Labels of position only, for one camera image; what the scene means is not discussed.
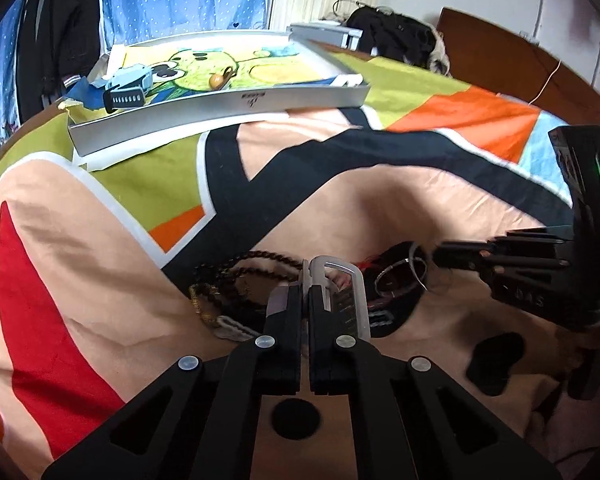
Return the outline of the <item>brown wooden headboard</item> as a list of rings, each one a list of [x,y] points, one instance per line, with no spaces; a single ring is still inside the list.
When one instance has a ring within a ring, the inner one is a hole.
[[[527,39],[449,8],[441,11],[437,29],[454,78],[533,102],[571,125],[600,126],[600,94]]]

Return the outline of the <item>dark hanging clothes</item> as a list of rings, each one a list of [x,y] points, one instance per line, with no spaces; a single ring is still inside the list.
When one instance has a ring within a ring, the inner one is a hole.
[[[16,57],[19,119],[55,102],[100,57],[99,0],[24,0]]]

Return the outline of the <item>colourful cartoon bed cover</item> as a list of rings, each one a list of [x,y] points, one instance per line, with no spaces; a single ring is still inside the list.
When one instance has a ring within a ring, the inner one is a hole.
[[[0,155],[0,479],[600,479],[600,326],[494,299],[444,242],[569,226],[532,105],[385,58],[330,54],[359,107],[166,129],[76,154],[65,100]],[[379,297],[415,242],[427,289]],[[303,261],[362,272],[362,396],[309,383]],[[296,394],[256,339],[302,286]]]

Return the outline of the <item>clear plastic watch case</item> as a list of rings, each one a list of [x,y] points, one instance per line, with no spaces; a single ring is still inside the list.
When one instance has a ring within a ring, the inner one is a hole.
[[[302,285],[306,298],[312,287],[318,287],[318,305],[332,316],[338,335],[370,341],[364,278],[355,264],[332,256],[304,260]]]

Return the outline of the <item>white tray with cartoon print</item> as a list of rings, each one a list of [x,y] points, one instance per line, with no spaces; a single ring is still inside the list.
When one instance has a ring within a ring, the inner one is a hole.
[[[108,113],[106,80],[122,67],[152,69],[140,107]],[[209,120],[306,108],[361,106],[370,86],[324,49],[289,32],[195,32],[116,44],[106,70],[68,93],[69,136],[85,157],[166,129]]]

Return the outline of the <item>blue watch in tray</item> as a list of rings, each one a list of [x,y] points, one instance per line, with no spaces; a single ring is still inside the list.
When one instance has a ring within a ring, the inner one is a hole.
[[[120,68],[106,80],[104,92],[102,92],[105,110],[113,113],[122,108],[143,106],[151,86],[152,69],[150,67],[136,64]]]

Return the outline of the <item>pile of dark clothes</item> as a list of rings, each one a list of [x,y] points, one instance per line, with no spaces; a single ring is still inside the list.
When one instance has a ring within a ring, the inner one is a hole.
[[[428,23],[393,11],[360,6],[344,24],[362,32],[358,40],[361,52],[451,76],[442,33]]]

